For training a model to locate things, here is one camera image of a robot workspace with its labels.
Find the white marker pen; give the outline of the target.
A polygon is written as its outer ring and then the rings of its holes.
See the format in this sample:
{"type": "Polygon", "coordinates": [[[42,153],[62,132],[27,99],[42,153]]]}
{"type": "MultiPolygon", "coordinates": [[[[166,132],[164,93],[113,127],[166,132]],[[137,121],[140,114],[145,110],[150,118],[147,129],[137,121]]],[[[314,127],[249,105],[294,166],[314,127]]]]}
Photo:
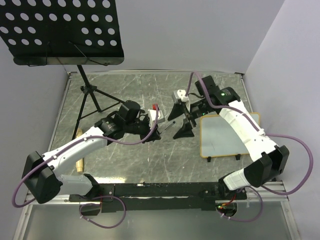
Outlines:
{"type": "Polygon", "coordinates": [[[171,128],[175,123],[176,123],[176,121],[171,122],[171,123],[164,129],[164,131],[166,131],[166,130],[168,130],[169,128],[171,128]]]}

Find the yellow framed small whiteboard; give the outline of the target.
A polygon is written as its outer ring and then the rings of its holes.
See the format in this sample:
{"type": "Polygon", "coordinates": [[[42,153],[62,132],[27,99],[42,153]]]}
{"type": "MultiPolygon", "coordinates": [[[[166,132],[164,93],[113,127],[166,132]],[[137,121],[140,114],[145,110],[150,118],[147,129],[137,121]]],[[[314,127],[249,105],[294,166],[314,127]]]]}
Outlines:
{"type": "Polygon", "coordinates": [[[200,156],[228,157],[249,152],[233,128],[219,115],[205,115],[199,120],[200,156]]]}

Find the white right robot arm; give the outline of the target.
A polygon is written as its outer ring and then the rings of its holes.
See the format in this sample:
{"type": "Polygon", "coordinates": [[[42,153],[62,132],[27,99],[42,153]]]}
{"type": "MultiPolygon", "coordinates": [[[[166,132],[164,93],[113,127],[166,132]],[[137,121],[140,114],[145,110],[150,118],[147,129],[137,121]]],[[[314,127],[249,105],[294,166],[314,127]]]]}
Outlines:
{"type": "Polygon", "coordinates": [[[196,119],[216,112],[237,134],[252,160],[250,165],[219,179],[219,195],[223,199],[230,199],[238,189],[247,186],[258,188],[280,175],[290,154],[288,148],[278,146],[266,136],[235,90],[232,87],[219,88],[211,76],[201,78],[195,85],[201,99],[194,103],[190,102],[186,90],[178,89],[172,93],[174,104],[168,120],[185,116],[181,128],[173,138],[194,137],[196,119]]]}

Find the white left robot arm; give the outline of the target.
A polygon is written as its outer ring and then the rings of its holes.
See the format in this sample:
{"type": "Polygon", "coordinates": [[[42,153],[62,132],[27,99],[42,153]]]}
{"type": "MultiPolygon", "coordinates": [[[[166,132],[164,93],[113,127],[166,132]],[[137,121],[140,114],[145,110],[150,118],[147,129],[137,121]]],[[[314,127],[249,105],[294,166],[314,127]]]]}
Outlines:
{"type": "Polygon", "coordinates": [[[87,173],[64,175],[64,169],[111,143],[122,144],[125,134],[138,135],[140,143],[160,140],[158,125],[164,121],[165,116],[157,104],[144,111],[137,102],[128,100],[65,145],[43,154],[30,153],[21,181],[39,204],[63,194],[79,195],[93,201],[99,195],[97,181],[87,173]]]}

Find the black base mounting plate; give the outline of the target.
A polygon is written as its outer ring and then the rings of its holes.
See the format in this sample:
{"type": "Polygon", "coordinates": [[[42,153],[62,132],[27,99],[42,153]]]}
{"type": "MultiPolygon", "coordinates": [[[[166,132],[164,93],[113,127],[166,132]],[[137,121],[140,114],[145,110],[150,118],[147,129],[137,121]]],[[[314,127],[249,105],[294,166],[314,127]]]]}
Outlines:
{"type": "Polygon", "coordinates": [[[103,213],[122,211],[121,199],[127,211],[200,209],[215,211],[219,202],[246,200],[245,190],[227,190],[219,182],[171,183],[101,183],[94,193],[71,194],[70,202],[101,203],[103,213]]]}

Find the wooden rolling pin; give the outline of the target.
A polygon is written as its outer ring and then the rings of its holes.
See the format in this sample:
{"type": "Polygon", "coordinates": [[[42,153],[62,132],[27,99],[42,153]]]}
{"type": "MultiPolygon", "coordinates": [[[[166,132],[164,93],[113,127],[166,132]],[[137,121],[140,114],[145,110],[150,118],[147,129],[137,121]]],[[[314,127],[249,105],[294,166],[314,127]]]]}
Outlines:
{"type": "MultiPolygon", "coordinates": [[[[81,128],[78,128],[76,130],[76,138],[79,138],[81,135],[83,134],[83,131],[81,128]]],[[[79,157],[79,159],[76,161],[75,163],[75,167],[76,167],[76,172],[78,174],[83,174],[84,173],[84,157],[83,157],[83,153],[82,153],[82,147],[84,145],[84,141],[83,139],[81,139],[82,141],[77,145],[77,150],[79,150],[79,153],[77,154],[77,156],[79,157]]]]}

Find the black perforated music stand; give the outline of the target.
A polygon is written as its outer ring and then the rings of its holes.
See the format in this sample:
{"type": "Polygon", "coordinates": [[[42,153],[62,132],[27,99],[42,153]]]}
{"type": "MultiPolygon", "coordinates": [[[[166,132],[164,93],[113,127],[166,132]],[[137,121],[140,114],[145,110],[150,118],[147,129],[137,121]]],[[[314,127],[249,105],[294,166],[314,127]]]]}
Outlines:
{"type": "Polygon", "coordinates": [[[125,59],[113,0],[3,0],[0,36],[18,66],[115,66],[125,59]]]}

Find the aluminium rail frame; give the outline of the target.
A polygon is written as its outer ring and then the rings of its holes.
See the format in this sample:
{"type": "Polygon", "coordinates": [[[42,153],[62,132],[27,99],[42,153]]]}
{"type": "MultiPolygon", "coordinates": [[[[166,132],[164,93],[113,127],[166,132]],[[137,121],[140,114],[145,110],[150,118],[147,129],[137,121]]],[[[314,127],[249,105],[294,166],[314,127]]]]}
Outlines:
{"type": "Polygon", "coordinates": [[[168,200],[185,197],[232,203],[242,198],[244,188],[264,187],[266,182],[280,175],[289,158],[288,148],[277,145],[272,136],[259,127],[234,89],[219,88],[210,76],[199,77],[195,85],[201,95],[201,100],[195,103],[190,103],[189,90],[179,89],[172,95],[174,106],[169,119],[185,115],[183,125],[174,138],[192,137],[196,119],[215,112],[228,123],[248,150],[252,162],[247,167],[228,173],[217,182],[121,183],[114,187],[112,193],[107,193],[106,186],[90,174],[61,174],[60,170],[66,165],[111,143],[121,144],[125,134],[138,135],[140,143],[161,138],[158,126],[164,118],[159,107],[154,105],[147,114],[143,114],[137,102],[125,101],[119,110],[100,119],[64,146],[44,154],[29,154],[20,183],[28,188],[39,204],[66,194],[78,196],[88,205],[105,198],[123,202],[127,198],[168,200]]]}

